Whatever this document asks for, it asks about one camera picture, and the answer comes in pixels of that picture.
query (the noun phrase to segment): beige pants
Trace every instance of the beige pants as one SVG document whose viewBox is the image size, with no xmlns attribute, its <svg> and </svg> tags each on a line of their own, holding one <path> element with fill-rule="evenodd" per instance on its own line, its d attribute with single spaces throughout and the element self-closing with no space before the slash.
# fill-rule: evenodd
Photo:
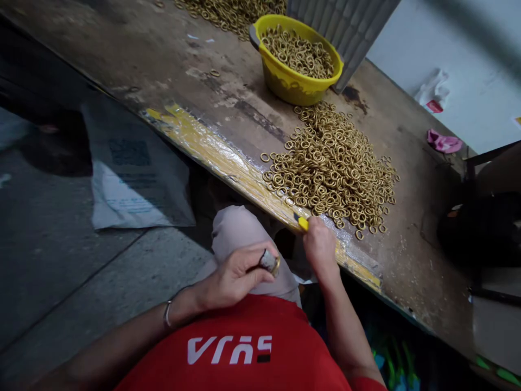
<svg viewBox="0 0 521 391">
<path fill-rule="evenodd" d="M 195 278 L 196 281 L 203 280 L 212 274 L 238 248 L 272 241 L 257 217 L 244 206 L 229 206 L 220 210 L 213 221 L 212 236 L 212 250 L 215 258 L 209 260 L 203 266 Z M 275 281 L 273 283 L 262 282 L 250 293 L 276 296 L 293 301 L 302 308 L 298 283 L 283 258 L 281 258 L 281 265 Z"/>
</svg>

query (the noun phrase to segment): red shirt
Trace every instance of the red shirt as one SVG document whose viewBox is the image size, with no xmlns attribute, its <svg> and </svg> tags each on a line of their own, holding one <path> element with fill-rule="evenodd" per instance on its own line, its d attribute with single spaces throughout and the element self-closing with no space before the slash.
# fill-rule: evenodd
<svg viewBox="0 0 521 391">
<path fill-rule="evenodd" d="M 117 387 L 123 390 L 378 390 L 347 383 L 295 303 L 248 295 L 205 314 L 153 348 Z"/>
</svg>

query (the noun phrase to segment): hand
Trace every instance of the hand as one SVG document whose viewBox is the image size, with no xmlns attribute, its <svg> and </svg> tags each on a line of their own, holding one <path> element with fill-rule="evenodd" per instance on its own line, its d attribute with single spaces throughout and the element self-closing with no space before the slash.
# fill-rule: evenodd
<svg viewBox="0 0 521 391">
<path fill-rule="evenodd" d="M 308 232 L 304 235 L 306 258 L 320 283 L 330 283 L 340 276 L 336 263 L 336 236 L 319 217 L 308 219 Z"/>
<path fill-rule="evenodd" d="M 261 282 L 273 282 L 273 275 L 259 265 L 264 250 L 279 256 L 272 242 L 263 242 L 235 250 L 212 275 L 194 286 L 203 311 L 231 307 L 244 299 Z"/>
</svg>

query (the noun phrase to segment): person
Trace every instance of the person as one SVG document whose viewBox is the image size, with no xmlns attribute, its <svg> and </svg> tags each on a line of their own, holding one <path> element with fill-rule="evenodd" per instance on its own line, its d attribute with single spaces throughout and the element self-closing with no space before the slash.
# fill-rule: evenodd
<svg viewBox="0 0 521 391">
<path fill-rule="evenodd" d="M 329 348 L 300 308 L 281 259 L 260 268 L 271 237 L 244 206 L 220 210 L 215 258 L 198 282 L 110 331 L 33 390 L 385 390 L 335 260 L 335 234 L 309 219 L 303 243 L 326 305 Z"/>
</svg>

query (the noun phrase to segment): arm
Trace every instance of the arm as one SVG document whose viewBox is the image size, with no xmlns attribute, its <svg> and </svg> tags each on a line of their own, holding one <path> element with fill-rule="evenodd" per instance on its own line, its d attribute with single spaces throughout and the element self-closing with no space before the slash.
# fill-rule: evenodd
<svg viewBox="0 0 521 391">
<path fill-rule="evenodd" d="M 311 217 L 308 233 L 304 236 L 304 248 L 326 303 L 329 349 L 348 380 L 369 377 L 385 385 L 364 329 L 342 284 L 335 246 L 335 234 L 320 218 Z"/>
<path fill-rule="evenodd" d="M 264 249 L 278 256 L 271 242 L 238 249 L 208 278 L 182 290 L 168 308 L 171 328 L 163 320 L 167 304 L 160 304 L 99 338 L 44 376 L 31 390 L 113 389 L 153 346 L 172 331 L 205 311 L 238 303 L 260 282 L 273 282 L 269 272 L 255 268 Z"/>
</svg>

